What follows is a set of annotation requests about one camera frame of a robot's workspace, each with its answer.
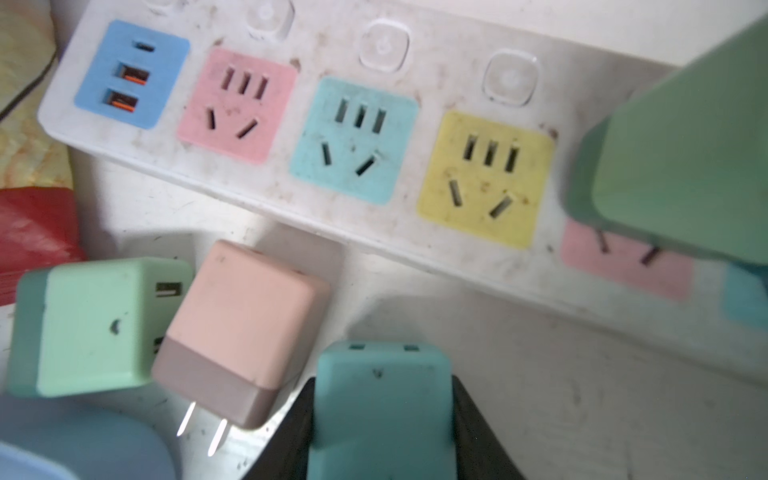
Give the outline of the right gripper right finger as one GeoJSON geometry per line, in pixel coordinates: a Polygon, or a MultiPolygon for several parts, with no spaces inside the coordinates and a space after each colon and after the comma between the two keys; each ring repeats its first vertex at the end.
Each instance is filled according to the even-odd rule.
{"type": "Polygon", "coordinates": [[[453,434],[459,480],[524,480],[457,375],[452,376],[453,434]]]}

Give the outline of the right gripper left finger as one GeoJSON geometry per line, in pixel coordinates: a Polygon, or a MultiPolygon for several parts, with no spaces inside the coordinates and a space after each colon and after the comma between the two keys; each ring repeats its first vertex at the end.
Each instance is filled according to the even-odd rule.
{"type": "Polygon", "coordinates": [[[244,480],[305,480],[313,435],[315,378],[306,381],[299,395],[265,448],[243,476],[244,480]]]}

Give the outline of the teal plug adapter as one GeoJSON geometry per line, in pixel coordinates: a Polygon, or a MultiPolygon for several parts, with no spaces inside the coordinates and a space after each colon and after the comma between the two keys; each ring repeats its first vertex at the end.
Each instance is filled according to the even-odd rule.
{"type": "Polygon", "coordinates": [[[722,308],[732,321],[767,330],[767,266],[729,265],[722,308]]]}
{"type": "Polygon", "coordinates": [[[455,479],[452,365],[428,344],[339,341],[319,356],[310,479],[455,479]]]}

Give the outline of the pink plug adapter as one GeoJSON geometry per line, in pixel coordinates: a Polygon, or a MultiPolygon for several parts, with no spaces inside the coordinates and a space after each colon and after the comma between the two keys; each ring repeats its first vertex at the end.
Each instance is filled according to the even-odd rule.
{"type": "Polygon", "coordinates": [[[227,240],[216,241],[164,336],[153,379],[219,424],[214,456],[231,427],[263,426],[295,388],[331,296],[317,276],[227,240]]]}

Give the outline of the green plug adapter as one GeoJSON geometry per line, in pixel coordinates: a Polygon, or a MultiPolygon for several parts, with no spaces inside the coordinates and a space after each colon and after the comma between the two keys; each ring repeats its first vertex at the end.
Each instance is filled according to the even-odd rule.
{"type": "Polygon", "coordinates": [[[692,256],[767,261],[767,22],[631,99],[581,142],[574,220],[692,256]]]}
{"type": "Polygon", "coordinates": [[[55,398],[141,387],[194,276],[141,257],[32,270],[17,284],[5,390],[55,398]]]}

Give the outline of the white colourful power strip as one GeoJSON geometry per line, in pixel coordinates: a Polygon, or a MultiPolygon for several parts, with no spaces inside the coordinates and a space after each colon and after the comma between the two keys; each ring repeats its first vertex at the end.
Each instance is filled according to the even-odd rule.
{"type": "Polygon", "coordinates": [[[92,1],[54,138],[338,241],[767,378],[723,262],[570,220],[580,137],[671,67],[391,1],[92,1]]]}

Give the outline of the red white snack bag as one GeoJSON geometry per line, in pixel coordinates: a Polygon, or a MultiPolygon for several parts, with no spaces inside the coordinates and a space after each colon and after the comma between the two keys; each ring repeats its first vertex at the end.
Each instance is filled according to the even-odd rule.
{"type": "Polygon", "coordinates": [[[63,143],[37,119],[58,65],[48,1],[1,4],[1,303],[28,271],[85,260],[63,143]]]}

